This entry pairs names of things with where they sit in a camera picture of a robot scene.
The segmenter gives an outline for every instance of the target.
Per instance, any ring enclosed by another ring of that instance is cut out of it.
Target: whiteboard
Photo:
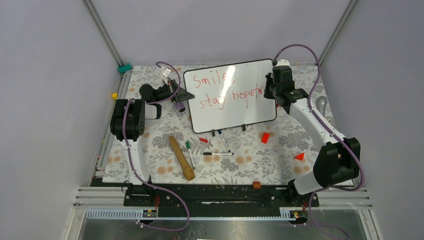
[[[185,88],[193,132],[199,134],[242,125],[272,121],[276,103],[264,97],[271,59],[188,70]]]

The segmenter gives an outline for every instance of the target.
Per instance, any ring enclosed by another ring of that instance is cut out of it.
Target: floral pattern
[[[175,66],[182,76],[184,71],[205,66]],[[316,66],[294,65],[291,67],[297,88],[310,91],[317,77]],[[128,85],[126,98],[139,99],[139,88],[143,84],[151,84],[154,88],[163,85],[160,70],[155,66],[134,66]],[[171,78],[177,78],[173,72]],[[322,82],[319,82],[312,101],[325,96]],[[158,120],[147,120],[142,136],[142,156],[149,166],[149,173],[154,183],[181,184],[251,184],[260,181],[262,184],[281,185],[312,171],[318,153],[311,138],[303,127],[283,108],[278,107],[277,119],[249,125],[246,131],[241,127],[225,129],[223,136],[234,152],[234,156],[204,156],[203,152],[225,152],[226,148],[219,135],[212,137],[210,133],[195,134],[192,130],[188,110],[179,112],[171,101],[161,103],[162,116]],[[336,126],[330,107],[326,108],[326,118]],[[261,142],[264,133],[269,133],[267,144]],[[176,156],[171,149],[168,137],[174,136],[179,143],[188,162],[189,152],[185,141],[190,141],[194,157],[196,177],[187,181],[182,173]],[[199,138],[208,139],[208,143]],[[299,161],[294,156],[305,153]],[[129,178],[129,169],[124,150],[115,138],[110,150],[103,181],[106,183],[122,183]]]

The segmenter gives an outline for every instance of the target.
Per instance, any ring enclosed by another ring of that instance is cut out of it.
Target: red block
[[[270,138],[270,134],[267,133],[267,132],[264,132],[261,142],[264,143],[264,144],[267,144],[269,138]]]
[[[295,156],[294,158],[297,159],[297,160],[302,161],[304,159],[304,157],[305,157],[305,153],[301,153],[301,154]]]

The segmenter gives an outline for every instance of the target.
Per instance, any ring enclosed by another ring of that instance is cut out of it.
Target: gray wall
[[[424,2],[358,1],[323,64],[342,132],[361,143],[385,240],[422,239]]]
[[[289,44],[321,54],[348,0],[93,0],[124,61],[223,64],[273,58]],[[314,63],[305,49],[282,57]]]
[[[80,0],[0,3],[0,239],[59,239],[118,82]]]

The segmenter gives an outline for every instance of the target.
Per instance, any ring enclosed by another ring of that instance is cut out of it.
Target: red square block
[[[270,134],[267,133],[267,132],[264,132],[261,142],[264,143],[264,144],[267,144],[269,138],[270,138]]]

